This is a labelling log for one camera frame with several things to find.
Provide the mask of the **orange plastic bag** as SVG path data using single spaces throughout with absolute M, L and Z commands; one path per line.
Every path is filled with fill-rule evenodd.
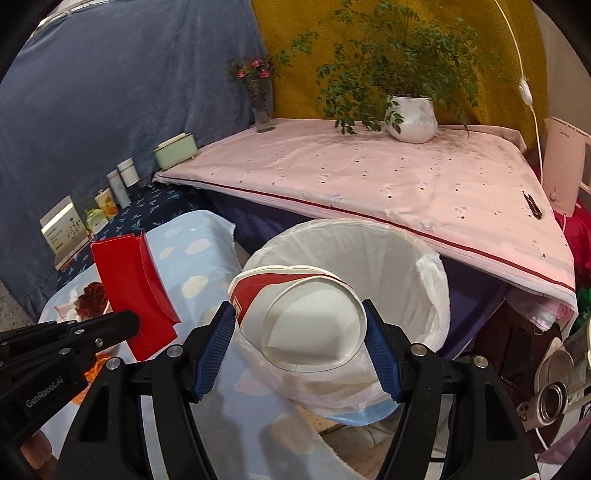
M 84 374 L 84 377 L 89 384 L 91 384 L 95 380 L 100 370 L 109 359 L 111 359 L 110 355 L 99 354 L 96 356 L 94 364 Z

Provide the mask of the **dark red velvet scrunchie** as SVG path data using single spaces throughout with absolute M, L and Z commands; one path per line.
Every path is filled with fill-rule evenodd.
M 75 311 L 81 321 L 100 317 L 107 307 L 107 297 L 101 282 L 91 282 L 74 302 Z

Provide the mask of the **red paper bag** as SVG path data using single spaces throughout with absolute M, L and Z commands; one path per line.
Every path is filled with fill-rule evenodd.
M 177 338 L 180 319 L 157 272 L 146 235 L 128 234 L 91 245 L 95 267 L 114 312 L 135 313 L 137 334 L 127 343 L 145 361 Z

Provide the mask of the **red white paper cup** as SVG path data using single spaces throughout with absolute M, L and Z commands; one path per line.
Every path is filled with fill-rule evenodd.
M 245 340 L 289 372 L 334 370 L 362 347 L 362 301 L 341 278 L 318 267 L 270 265 L 240 273 L 228 287 Z

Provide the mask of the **white lined trash bin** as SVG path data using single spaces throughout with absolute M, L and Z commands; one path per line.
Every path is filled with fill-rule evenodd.
M 400 229 L 370 221 L 303 223 L 246 261 L 228 288 L 238 343 L 277 394 L 315 415 L 368 425 L 396 410 L 363 341 L 370 301 L 407 338 L 440 349 L 451 324 L 439 254 Z

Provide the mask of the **metal can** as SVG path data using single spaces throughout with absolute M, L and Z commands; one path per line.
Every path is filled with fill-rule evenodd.
M 563 414 L 567 403 L 566 385 L 553 382 L 517 407 L 517 414 L 526 432 L 553 424 Z

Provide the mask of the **white card box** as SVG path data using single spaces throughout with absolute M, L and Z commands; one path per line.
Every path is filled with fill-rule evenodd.
M 63 198 L 40 219 L 41 233 L 54 254 L 54 268 L 61 270 L 89 244 L 92 234 L 80 218 L 70 196 Z

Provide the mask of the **white green small box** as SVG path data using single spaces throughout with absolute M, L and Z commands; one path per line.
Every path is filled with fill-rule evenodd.
M 95 208 L 86 211 L 86 225 L 93 235 L 97 235 L 108 223 L 109 220 L 101 209 Z

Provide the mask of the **orange printed small box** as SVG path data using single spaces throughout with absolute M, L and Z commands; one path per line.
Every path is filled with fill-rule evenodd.
M 95 202 L 108 221 L 113 219 L 118 214 L 116 201 L 109 188 L 102 189 L 95 196 Z

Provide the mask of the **light blue patterned tablecloth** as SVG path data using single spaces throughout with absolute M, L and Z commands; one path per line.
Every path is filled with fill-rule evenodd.
M 270 265 L 311 265 L 338 275 L 382 315 L 387 290 L 401 264 L 396 231 L 381 224 L 341 219 L 314 221 L 311 238 L 277 252 Z M 242 266 L 235 227 L 212 213 L 183 214 L 147 234 L 147 243 L 180 323 L 180 341 L 208 323 Z M 267 387 L 235 336 L 214 389 L 192 408 L 206 453 L 221 479 L 358 479 L 311 426 L 297 405 Z

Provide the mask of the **white tall bottle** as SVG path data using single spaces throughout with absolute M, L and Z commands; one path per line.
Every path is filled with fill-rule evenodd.
M 119 171 L 117 169 L 111 171 L 106 175 L 106 178 L 120 208 L 127 208 L 131 204 L 131 200 L 127 194 L 126 187 L 122 181 Z

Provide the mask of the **navy floral cloth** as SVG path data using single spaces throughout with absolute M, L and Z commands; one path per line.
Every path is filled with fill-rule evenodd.
M 149 232 L 184 213 L 207 206 L 204 195 L 194 188 L 159 183 L 148 185 L 93 237 L 93 241 Z

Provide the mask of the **white jar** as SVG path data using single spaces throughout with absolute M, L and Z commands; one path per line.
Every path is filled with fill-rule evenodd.
M 139 176 L 132 158 L 128 158 L 117 165 L 119 175 L 127 188 L 131 188 L 139 182 Z

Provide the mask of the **black hair clip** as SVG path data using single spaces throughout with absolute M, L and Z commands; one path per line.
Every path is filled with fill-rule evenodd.
M 541 220 L 543 218 L 543 212 L 538 207 L 533 196 L 529 193 L 526 193 L 525 191 L 523 191 L 523 196 L 526 200 L 526 203 L 528 204 L 528 207 L 530 208 L 530 211 L 531 211 L 533 217 L 536 218 L 537 220 Z

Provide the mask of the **pink bed sheet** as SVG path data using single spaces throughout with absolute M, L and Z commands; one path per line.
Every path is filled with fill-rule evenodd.
M 578 313 L 573 256 L 521 145 L 518 132 L 502 127 L 447 127 L 409 144 L 386 132 L 344 135 L 329 120 L 283 119 L 266 133 L 247 129 L 207 145 L 155 180 L 407 230 L 442 255 L 555 301 L 568 325 Z

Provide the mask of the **mint green tissue box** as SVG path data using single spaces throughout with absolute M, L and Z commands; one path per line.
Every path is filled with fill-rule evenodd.
M 198 148 L 191 133 L 181 133 L 160 143 L 153 153 L 160 169 L 168 170 L 195 157 Z

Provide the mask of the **blue velvet backdrop cloth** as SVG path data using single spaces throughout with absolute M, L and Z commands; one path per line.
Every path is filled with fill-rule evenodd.
M 57 285 L 40 220 L 88 208 L 132 160 L 180 133 L 207 145 L 252 125 L 231 61 L 262 54 L 248 1 L 110 1 L 32 36 L 1 83 L 1 280 L 30 316 Z

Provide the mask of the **pink electric kettle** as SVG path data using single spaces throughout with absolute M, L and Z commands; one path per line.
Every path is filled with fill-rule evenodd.
M 572 217 L 579 190 L 590 193 L 590 135 L 557 117 L 544 120 L 543 190 L 553 210 Z

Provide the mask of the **glass vase with flowers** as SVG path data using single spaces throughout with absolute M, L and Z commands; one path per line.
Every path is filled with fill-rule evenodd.
M 243 62 L 233 62 L 229 71 L 239 84 L 245 87 L 252 103 L 256 132 L 274 129 L 273 123 L 273 72 L 276 66 L 270 57 L 259 57 Z

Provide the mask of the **white potted green plant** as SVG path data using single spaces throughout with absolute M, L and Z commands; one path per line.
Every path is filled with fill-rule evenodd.
M 311 56 L 321 30 L 332 27 L 332 54 L 315 69 L 318 106 L 344 134 L 356 127 L 403 132 L 406 100 L 434 104 L 466 125 L 484 87 L 507 74 L 501 57 L 453 1 L 338 1 L 314 28 L 273 55 L 280 66 Z

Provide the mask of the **yellow backdrop cloth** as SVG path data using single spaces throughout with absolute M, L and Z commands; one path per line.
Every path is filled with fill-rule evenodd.
M 529 1 L 256 1 L 280 64 L 274 111 L 376 127 L 387 100 L 430 99 L 442 124 L 494 125 L 528 146 L 547 111 L 546 55 Z

